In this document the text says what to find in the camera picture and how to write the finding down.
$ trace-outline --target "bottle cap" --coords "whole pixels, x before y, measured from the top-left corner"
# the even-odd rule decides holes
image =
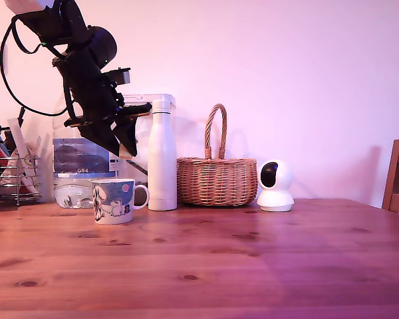
[[[167,100],[152,101],[152,113],[168,113],[170,114],[170,102]]]

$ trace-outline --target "security camera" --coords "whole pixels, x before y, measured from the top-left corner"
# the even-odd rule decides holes
[[[263,188],[257,204],[264,211],[289,211],[294,204],[288,188],[293,182],[293,173],[280,160],[266,161],[259,171],[259,185]]]

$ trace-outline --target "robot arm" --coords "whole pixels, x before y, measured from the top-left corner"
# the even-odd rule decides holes
[[[26,51],[16,34],[17,20],[30,28],[42,45],[55,55],[52,64],[63,77],[70,116],[65,126],[77,127],[81,136],[118,156],[121,151],[136,156],[136,119],[147,114],[151,105],[124,107],[124,98],[116,87],[130,82],[129,68],[101,73],[100,70],[116,56],[113,36],[101,27],[86,26],[74,0],[5,1],[17,14],[11,26],[19,47]],[[55,45],[68,47],[60,53]],[[82,116],[75,115],[73,102],[80,104]]]

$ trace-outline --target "white mug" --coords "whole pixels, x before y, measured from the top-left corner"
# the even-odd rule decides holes
[[[133,220],[133,210],[147,206],[149,191],[144,185],[134,185],[134,179],[99,179],[92,182],[94,220],[101,225],[128,223]],[[134,205],[134,191],[143,188],[146,201]]]

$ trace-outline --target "wicker basket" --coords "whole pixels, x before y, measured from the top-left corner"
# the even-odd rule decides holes
[[[215,113],[221,110],[223,126],[219,159],[211,159],[210,131]],[[240,206],[257,194],[257,161],[225,159],[226,109],[216,104],[205,126],[205,159],[178,159],[178,201],[205,206]]]

